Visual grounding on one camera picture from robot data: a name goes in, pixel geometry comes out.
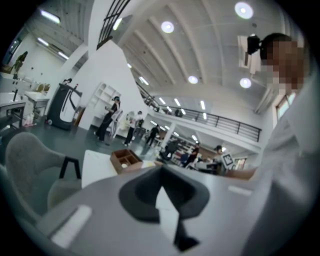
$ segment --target gray chair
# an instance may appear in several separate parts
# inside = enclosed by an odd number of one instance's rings
[[[69,162],[74,163],[77,180],[65,180],[64,175]],[[61,168],[59,179],[54,182],[47,198],[50,210],[69,196],[81,189],[81,174],[77,159],[65,156],[47,148],[35,135],[21,132],[15,135],[5,151],[5,165],[11,191],[23,208],[22,215],[36,222],[40,216],[26,203],[30,196],[35,178],[44,170],[52,167]]]

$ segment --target window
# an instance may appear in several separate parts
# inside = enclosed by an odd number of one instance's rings
[[[284,96],[279,105],[276,106],[277,119],[279,120],[294,101],[296,94],[293,92],[290,96]]]

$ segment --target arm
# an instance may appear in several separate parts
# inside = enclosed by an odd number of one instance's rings
[[[255,174],[256,170],[257,168],[248,170],[229,170],[225,176],[229,178],[249,180]]]

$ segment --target cardboard box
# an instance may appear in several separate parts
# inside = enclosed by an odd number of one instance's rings
[[[112,152],[110,161],[118,174],[123,173],[122,164],[126,164],[126,172],[139,170],[143,161],[130,149],[121,149]]]

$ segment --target white ceiling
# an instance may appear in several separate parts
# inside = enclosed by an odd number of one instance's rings
[[[173,0],[154,10],[145,22],[135,27],[121,47],[132,65],[133,75],[136,78],[143,76],[148,81],[149,85],[142,84],[144,89],[151,95],[168,96],[162,91],[174,87],[184,90],[188,77],[196,76],[199,83],[193,86],[199,91],[203,86],[224,87],[250,102],[254,109],[266,88],[255,82],[248,89],[240,87],[240,79],[250,77],[250,73],[239,67],[238,36],[255,33],[263,38],[272,32],[280,32],[281,16],[272,1],[253,0],[249,2],[253,17],[242,19],[235,12],[237,2]],[[174,24],[173,33],[161,30],[164,21]],[[265,81],[260,72],[254,79],[262,84]],[[186,104],[185,108],[195,107],[193,99]]]

